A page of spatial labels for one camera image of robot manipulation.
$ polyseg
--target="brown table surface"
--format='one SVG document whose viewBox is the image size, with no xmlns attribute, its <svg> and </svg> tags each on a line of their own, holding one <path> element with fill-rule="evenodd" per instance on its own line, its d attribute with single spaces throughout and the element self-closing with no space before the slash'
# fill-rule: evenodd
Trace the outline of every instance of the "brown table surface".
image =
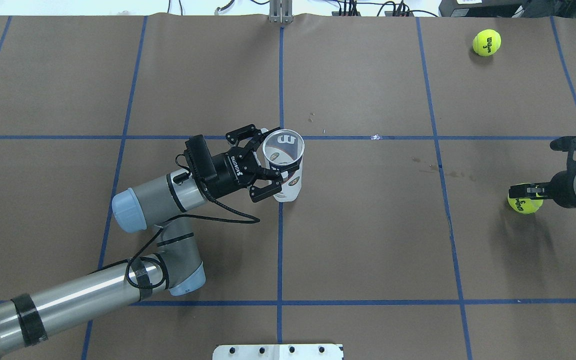
<svg viewBox="0 0 576 360">
<path fill-rule="evenodd" d="M 478 31 L 502 35 L 492 57 Z M 0 17 L 0 302 L 132 256 L 110 198 L 254 123 L 306 139 L 297 201 L 194 232 L 207 281 L 8 359 L 210 359 L 333 342 L 346 359 L 576 359 L 576 209 L 512 212 L 565 169 L 576 20 Z M 382 136 L 371 140 L 371 135 Z M 215 205 L 199 212 L 227 215 Z"/>
</svg>

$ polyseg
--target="cup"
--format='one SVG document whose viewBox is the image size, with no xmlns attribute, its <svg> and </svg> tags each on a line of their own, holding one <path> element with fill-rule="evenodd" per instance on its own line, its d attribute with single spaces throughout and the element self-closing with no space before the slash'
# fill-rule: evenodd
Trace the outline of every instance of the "cup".
<svg viewBox="0 0 576 360">
<path fill-rule="evenodd" d="M 284 178 L 281 192 L 274 194 L 279 203 L 294 201 L 302 189 L 302 170 L 304 168 L 304 139 L 293 130 L 277 130 L 270 134 L 262 143 L 263 157 L 273 170 L 281 171 Z M 297 171 L 288 173 L 286 169 L 299 164 Z"/>
</svg>

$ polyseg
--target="white metal plate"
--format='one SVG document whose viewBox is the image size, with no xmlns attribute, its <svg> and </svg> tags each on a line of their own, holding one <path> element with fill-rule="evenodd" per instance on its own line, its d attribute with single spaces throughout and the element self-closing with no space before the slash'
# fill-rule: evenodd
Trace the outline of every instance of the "white metal plate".
<svg viewBox="0 0 576 360">
<path fill-rule="evenodd" d="M 342 344 L 220 345 L 212 360 L 343 360 Z"/>
</svg>

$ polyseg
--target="yellow tennis ball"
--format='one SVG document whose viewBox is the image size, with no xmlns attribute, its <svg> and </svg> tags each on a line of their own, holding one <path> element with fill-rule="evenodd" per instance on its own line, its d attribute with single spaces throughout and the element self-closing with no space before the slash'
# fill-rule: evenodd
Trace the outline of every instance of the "yellow tennis ball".
<svg viewBox="0 0 576 360">
<path fill-rule="evenodd" d="M 489 57 L 501 47 L 501 35 L 493 29 L 480 31 L 472 39 L 472 49 L 482 57 Z"/>
<path fill-rule="evenodd" d="M 544 201 L 539 199 L 535 200 L 532 198 L 520 197 L 520 198 L 510 198 L 508 197 L 508 204 L 510 207 L 518 212 L 519 214 L 534 214 L 542 207 Z"/>
</svg>

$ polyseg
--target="metal bracket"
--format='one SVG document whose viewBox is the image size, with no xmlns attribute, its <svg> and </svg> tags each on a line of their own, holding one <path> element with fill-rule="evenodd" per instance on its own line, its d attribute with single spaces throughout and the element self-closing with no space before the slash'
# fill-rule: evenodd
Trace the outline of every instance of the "metal bracket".
<svg viewBox="0 0 576 360">
<path fill-rule="evenodd" d="M 293 0 L 270 0 L 269 20 L 277 24 L 292 23 Z"/>
</svg>

